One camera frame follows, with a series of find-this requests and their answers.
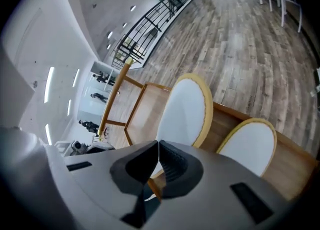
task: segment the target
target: ceiling light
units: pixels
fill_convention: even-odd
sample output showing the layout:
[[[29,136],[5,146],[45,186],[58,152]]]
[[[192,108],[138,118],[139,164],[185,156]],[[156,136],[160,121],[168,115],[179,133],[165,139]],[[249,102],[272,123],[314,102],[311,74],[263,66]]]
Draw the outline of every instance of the ceiling light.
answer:
[[[78,75],[79,75],[79,69],[76,71],[76,74],[75,74],[75,77],[74,77],[74,80],[73,80],[73,84],[72,84],[72,87],[75,87],[76,86],[76,83],[77,83],[77,78],[78,78]]]
[[[69,103],[68,103],[68,114],[67,114],[67,116],[70,115],[70,107],[71,107],[71,100],[69,100]]]
[[[45,133],[46,133],[46,138],[48,139],[48,144],[52,145],[50,131],[49,131],[49,124],[45,125]]]
[[[87,94],[87,91],[88,91],[88,88],[85,89],[85,92],[84,92],[84,97],[86,96]]]
[[[49,97],[49,89],[50,89],[50,83],[51,83],[51,79],[52,79],[52,75],[54,73],[54,67],[51,67],[49,70],[49,74],[48,74],[48,78],[46,80],[46,84],[45,84],[45,90],[44,90],[44,103],[48,102],[48,97]]]
[[[109,32],[109,34],[108,34],[108,39],[111,38],[112,33],[113,33],[112,31]]]

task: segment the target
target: white wall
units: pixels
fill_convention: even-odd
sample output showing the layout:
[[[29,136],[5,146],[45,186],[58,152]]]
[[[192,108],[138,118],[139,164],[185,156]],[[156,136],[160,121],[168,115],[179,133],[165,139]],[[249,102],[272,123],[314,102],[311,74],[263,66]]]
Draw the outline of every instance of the white wall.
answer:
[[[1,43],[19,73],[30,85],[38,82],[20,126],[47,140],[49,124],[54,143],[61,139],[72,117],[76,116],[83,77],[88,76],[96,55],[88,44],[68,0],[22,0],[1,34]],[[44,104],[49,68],[55,68]],[[78,84],[72,88],[77,70]],[[68,101],[72,99],[67,117]]]
[[[89,34],[89,31],[88,31],[88,28],[87,28],[87,25],[85,22],[84,14],[82,13],[80,0],[68,0],[68,1],[70,3],[70,6],[71,6],[72,11],[74,13],[74,16],[75,16],[83,34],[84,34],[86,40],[88,41],[91,49],[93,50],[93,52],[95,53],[97,58],[99,58],[98,53],[96,51],[96,48],[94,47],[91,36]]]
[[[139,8],[133,11],[132,23],[135,24],[146,12],[153,8],[159,0],[143,0]]]
[[[0,126],[18,126],[34,90],[19,74],[0,44]]]

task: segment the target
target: recessed light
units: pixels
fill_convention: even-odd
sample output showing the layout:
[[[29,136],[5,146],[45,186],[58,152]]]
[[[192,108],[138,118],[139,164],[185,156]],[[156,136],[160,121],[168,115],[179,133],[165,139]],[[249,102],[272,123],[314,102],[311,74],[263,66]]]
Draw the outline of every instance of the recessed light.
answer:
[[[50,84],[51,84],[51,80],[52,80],[52,75],[54,73],[54,67],[51,67],[49,70],[49,74],[48,74],[48,78],[46,80],[46,84],[45,84],[45,90],[44,90],[44,103],[48,102],[49,99],[49,89],[50,89]]]
[[[68,112],[67,112],[67,116],[70,115],[70,107],[71,107],[71,100],[69,100],[68,103]]]
[[[79,76],[79,69],[76,71],[76,74],[75,74],[75,77],[74,77],[74,80],[73,80],[73,84],[72,84],[72,87],[75,87],[76,86],[76,83],[77,83],[77,78]]]
[[[46,138],[48,139],[48,144],[52,145],[50,131],[49,131],[49,124],[45,125],[45,133],[46,133]]]

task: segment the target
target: black panel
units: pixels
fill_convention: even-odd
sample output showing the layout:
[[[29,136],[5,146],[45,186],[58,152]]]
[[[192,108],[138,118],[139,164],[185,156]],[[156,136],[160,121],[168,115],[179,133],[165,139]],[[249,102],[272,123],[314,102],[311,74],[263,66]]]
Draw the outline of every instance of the black panel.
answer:
[[[204,168],[194,156],[163,140],[159,142],[159,160],[165,173],[166,186],[162,198],[187,195],[200,182]]]
[[[273,214],[264,202],[245,183],[234,184],[230,186],[230,188],[249,212],[256,224],[261,223]]]
[[[146,222],[146,211],[143,196],[143,194],[139,195],[133,212],[128,213],[121,218],[123,222],[136,228],[141,228],[144,225]]]
[[[88,151],[86,152],[86,154],[100,153],[100,152],[103,152],[103,151],[106,151],[106,150],[115,150],[115,148],[94,147],[94,148],[91,148],[90,150],[88,150]]]
[[[75,171],[75,170],[80,170],[86,167],[92,166],[91,163],[89,162],[82,162],[82,163],[78,163],[78,164],[71,164],[71,165],[67,165],[66,167],[68,168],[68,170],[70,172]]]
[[[157,163],[158,142],[152,141],[115,161],[110,167],[110,174],[121,192],[139,196]]]

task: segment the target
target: white stool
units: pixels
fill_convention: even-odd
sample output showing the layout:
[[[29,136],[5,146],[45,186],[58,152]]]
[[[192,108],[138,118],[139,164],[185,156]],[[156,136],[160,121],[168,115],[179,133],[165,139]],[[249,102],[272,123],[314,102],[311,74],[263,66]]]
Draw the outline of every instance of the white stool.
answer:
[[[300,33],[301,26],[302,26],[302,8],[301,8],[301,5],[296,2],[296,0],[281,0],[281,27],[283,27],[285,24],[285,14],[287,13],[286,5],[285,5],[286,2],[293,3],[299,7],[300,15],[299,15],[298,33]]]
[[[166,102],[156,140],[199,147],[211,127],[214,103],[206,83],[195,74],[181,76]],[[158,162],[151,178],[163,172]]]
[[[260,118],[250,118],[237,125],[217,150],[258,176],[268,168],[277,146],[273,125]]]

